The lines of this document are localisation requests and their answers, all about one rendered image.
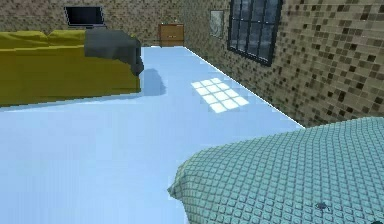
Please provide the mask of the yellow sofa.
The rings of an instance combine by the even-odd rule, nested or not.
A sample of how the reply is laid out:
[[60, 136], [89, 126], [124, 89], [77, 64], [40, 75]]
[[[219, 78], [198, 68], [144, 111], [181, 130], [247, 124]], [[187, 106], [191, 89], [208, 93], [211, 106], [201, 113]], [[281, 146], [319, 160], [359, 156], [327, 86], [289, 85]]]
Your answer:
[[0, 107], [138, 93], [129, 64], [84, 55], [85, 31], [0, 32]]

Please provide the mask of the dark grey blanket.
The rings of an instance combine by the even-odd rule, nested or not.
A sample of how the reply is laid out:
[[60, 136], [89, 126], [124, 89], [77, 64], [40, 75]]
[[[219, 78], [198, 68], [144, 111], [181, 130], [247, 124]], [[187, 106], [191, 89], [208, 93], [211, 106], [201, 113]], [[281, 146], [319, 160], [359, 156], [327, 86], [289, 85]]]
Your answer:
[[141, 42], [122, 30], [88, 29], [85, 31], [84, 55], [119, 60], [129, 64], [134, 75], [144, 70]]

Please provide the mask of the black framed window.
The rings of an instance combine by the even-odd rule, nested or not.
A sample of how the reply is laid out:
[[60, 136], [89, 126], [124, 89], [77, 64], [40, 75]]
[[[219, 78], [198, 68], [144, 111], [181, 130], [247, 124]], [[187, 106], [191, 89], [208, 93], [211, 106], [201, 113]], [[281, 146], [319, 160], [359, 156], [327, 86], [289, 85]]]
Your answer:
[[231, 0], [227, 49], [270, 67], [283, 0]]

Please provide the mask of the black television set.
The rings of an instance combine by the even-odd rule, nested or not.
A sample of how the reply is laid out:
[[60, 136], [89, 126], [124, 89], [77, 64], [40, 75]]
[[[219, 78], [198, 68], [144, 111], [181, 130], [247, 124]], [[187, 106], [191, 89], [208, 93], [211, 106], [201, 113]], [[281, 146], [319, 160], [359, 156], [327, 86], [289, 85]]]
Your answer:
[[70, 27], [104, 26], [101, 6], [65, 6], [64, 12]]

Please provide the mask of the teal quilted bed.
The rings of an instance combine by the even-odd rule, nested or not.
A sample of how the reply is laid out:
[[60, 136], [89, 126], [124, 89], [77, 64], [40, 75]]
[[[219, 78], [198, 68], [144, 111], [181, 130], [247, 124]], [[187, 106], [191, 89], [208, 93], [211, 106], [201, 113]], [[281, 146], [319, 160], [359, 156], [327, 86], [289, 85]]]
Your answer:
[[189, 224], [384, 224], [384, 117], [202, 150], [168, 193]]

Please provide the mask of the grey framed wall picture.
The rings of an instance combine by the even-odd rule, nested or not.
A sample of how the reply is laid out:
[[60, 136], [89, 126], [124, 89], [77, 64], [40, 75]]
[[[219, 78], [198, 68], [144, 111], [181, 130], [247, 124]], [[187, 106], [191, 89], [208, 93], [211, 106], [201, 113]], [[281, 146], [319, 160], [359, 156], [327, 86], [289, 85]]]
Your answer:
[[211, 10], [210, 11], [210, 35], [216, 38], [221, 38], [223, 35], [223, 10]]

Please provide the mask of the brown wooden chest of drawers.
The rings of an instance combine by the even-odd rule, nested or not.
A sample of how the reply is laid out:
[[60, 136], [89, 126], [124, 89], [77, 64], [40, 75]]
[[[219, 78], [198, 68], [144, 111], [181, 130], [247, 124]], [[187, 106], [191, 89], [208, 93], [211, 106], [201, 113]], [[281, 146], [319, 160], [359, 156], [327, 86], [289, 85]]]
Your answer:
[[184, 45], [183, 24], [160, 24], [158, 26], [159, 45], [161, 47], [174, 47]]

